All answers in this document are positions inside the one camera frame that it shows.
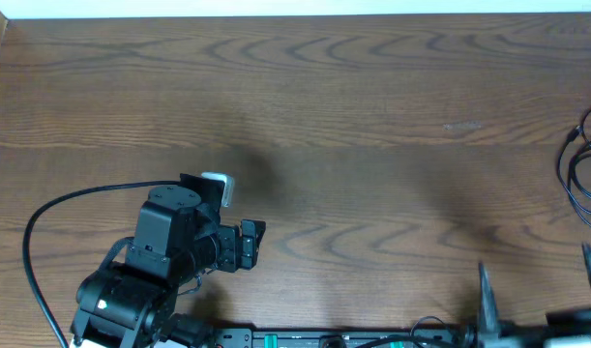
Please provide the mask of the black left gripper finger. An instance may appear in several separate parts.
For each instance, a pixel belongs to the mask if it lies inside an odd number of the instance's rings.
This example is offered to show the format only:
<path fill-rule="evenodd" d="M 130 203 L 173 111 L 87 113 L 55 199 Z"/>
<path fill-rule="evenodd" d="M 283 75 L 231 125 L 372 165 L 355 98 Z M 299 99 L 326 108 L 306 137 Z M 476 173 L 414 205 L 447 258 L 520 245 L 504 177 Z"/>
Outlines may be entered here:
<path fill-rule="evenodd" d="M 240 267 L 251 270 L 256 265 L 256 238 L 244 237 L 242 240 Z"/>
<path fill-rule="evenodd" d="M 257 251 L 266 231 L 266 222 L 243 219 L 241 221 L 243 251 Z"/>

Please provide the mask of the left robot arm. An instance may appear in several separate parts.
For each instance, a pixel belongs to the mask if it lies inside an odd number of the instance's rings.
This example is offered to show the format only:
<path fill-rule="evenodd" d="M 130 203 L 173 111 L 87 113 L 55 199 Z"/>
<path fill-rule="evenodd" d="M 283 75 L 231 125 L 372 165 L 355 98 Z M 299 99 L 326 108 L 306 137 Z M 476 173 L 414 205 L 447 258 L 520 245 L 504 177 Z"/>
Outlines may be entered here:
<path fill-rule="evenodd" d="M 133 236 L 117 241 L 78 287 L 74 347 L 211 347 L 213 328 L 175 305 L 185 284 L 213 271 L 252 269 L 262 220 L 224 225 L 234 182 L 219 173 L 181 175 L 151 189 Z"/>

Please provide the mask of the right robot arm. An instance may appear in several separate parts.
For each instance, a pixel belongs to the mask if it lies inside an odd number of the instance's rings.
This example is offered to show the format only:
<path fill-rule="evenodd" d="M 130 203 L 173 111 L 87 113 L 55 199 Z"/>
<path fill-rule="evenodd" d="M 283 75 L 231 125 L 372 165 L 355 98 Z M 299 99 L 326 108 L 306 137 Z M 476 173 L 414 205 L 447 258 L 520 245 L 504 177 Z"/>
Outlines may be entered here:
<path fill-rule="evenodd" d="M 591 246 L 581 245 L 591 289 Z M 476 324 L 465 336 L 464 345 L 474 348 L 591 348 L 591 308 L 551 312 L 541 327 L 520 327 L 503 322 L 488 270 L 479 265 L 480 301 Z"/>

